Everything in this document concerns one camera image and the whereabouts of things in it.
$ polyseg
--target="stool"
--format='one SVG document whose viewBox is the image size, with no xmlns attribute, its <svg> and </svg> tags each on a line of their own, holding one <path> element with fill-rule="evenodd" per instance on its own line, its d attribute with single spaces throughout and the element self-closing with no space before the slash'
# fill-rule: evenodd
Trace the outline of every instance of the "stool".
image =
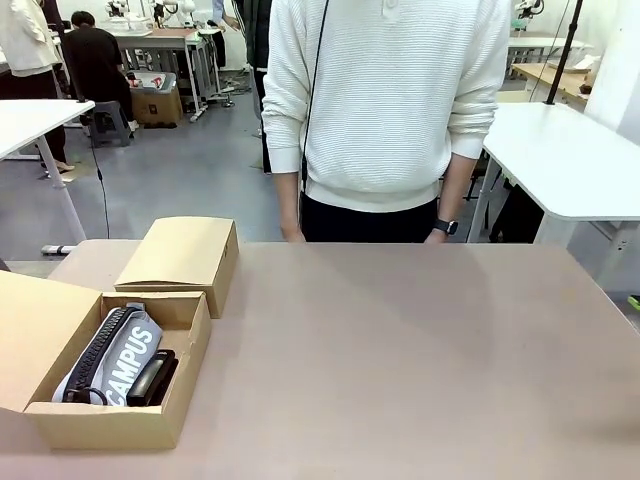
<svg viewBox="0 0 640 480">
<path fill-rule="evenodd" d="M 129 122 L 119 102 L 96 102 L 89 129 L 94 148 L 114 138 L 120 139 L 120 145 L 123 147 L 131 143 Z"/>
</svg>

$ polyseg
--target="open cardboard box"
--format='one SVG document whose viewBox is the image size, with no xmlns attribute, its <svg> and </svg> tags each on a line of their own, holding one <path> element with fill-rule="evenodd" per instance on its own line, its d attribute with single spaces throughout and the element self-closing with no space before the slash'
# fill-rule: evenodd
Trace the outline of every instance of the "open cardboard box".
<svg viewBox="0 0 640 480">
<path fill-rule="evenodd" d="M 141 302 L 164 330 L 178 368 L 161 406 L 51 403 L 110 309 Z M 0 408 L 33 419 L 52 448 L 174 448 L 211 335 L 202 292 L 100 293 L 0 272 Z"/>
<path fill-rule="evenodd" d="M 156 220 L 120 274 L 118 292 L 207 294 L 212 318 L 220 318 L 238 260 L 233 220 L 171 217 Z"/>
</svg>

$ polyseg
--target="shoe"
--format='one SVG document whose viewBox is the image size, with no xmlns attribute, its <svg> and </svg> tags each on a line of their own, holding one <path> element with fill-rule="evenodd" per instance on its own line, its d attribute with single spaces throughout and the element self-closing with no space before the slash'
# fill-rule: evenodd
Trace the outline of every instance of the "shoe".
<svg viewBox="0 0 640 480">
<path fill-rule="evenodd" d="M 56 160 L 56 167 L 58 167 L 58 172 L 60 173 L 66 173 L 76 169 L 73 165 L 69 165 L 68 163 L 64 163 L 59 160 Z"/>
</svg>

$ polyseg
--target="zipper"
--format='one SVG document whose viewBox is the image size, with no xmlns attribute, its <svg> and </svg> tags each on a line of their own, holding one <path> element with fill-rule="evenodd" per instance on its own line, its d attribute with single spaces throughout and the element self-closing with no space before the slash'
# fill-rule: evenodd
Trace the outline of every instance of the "zipper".
<svg viewBox="0 0 640 480">
<path fill-rule="evenodd" d="M 93 341 L 82 353 L 74 367 L 69 381 L 62 395 L 63 403 L 91 403 L 91 393 L 97 394 L 106 405 L 106 398 L 102 392 L 98 393 L 91 387 L 93 378 L 98 371 L 100 362 L 109 349 L 109 346 L 116 338 L 118 332 L 127 323 L 129 317 L 140 309 L 127 307 L 118 308 L 111 313 L 103 322 L 100 331 L 97 333 Z"/>
</svg>

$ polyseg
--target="box lid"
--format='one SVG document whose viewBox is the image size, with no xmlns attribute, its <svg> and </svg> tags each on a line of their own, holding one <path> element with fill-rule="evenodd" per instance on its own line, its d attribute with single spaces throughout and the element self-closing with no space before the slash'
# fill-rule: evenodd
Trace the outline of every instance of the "box lid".
<svg viewBox="0 0 640 480">
<path fill-rule="evenodd" d="M 232 229 L 233 220 L 225 218 L 158 219 L 116 285 L 211 286 Z"/>
<path fill-rule="evenodd" d="M 100 295 L 0 272 L 0 408 L 24 411 Z"/>
</svg>

